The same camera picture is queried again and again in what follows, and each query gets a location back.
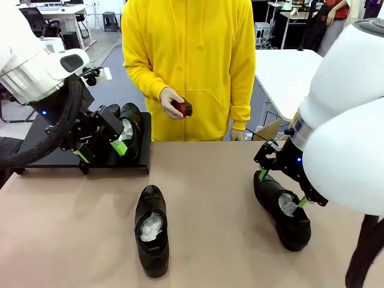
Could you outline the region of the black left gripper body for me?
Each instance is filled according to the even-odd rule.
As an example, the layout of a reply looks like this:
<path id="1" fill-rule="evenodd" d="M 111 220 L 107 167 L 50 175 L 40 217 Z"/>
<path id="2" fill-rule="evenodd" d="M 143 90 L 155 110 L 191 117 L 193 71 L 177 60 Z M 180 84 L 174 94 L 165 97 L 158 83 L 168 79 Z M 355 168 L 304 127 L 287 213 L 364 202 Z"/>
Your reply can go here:
<path id="1" fill-rule="evenodd" d="M 83 82 L 65 82 L 57 91 L 30 106 L 47 121 L 46 137 L 33 152 L 52 152 L 56 148 L 73 150 L 77 142 L 90 146 L 103 140 L 94 115 L 89 109 L 93 96 Z"/>

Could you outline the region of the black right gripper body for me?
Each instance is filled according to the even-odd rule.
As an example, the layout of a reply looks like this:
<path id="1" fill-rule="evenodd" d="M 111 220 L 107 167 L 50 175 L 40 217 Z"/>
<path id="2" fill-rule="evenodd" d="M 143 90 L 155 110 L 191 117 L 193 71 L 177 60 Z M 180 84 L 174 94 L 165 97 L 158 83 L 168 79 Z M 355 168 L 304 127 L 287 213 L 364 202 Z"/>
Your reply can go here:
<path id="1" fill-rule="evenodd" d="M 277 166 L 280 171 L 295 181 L 307 181 L 303 168 L 303 152 L 297 148 L 290 138 L 277 152 Z"/>

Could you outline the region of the person's right hand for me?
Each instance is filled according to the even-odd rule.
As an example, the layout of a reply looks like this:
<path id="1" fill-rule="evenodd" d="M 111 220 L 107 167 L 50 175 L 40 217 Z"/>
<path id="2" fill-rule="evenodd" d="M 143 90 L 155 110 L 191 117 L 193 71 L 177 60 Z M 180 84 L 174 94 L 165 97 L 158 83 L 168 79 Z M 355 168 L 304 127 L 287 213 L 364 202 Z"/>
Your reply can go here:
<path id="1" fill-rule="evenodd" d="M 183 114 L 172 106 L 172 102 L 183 103 L 184 99 L 180 97 L 172 88 L 164 88 L 160 93 L 160 102 L 163 111 L 172 119 L 183 119 Z"/>

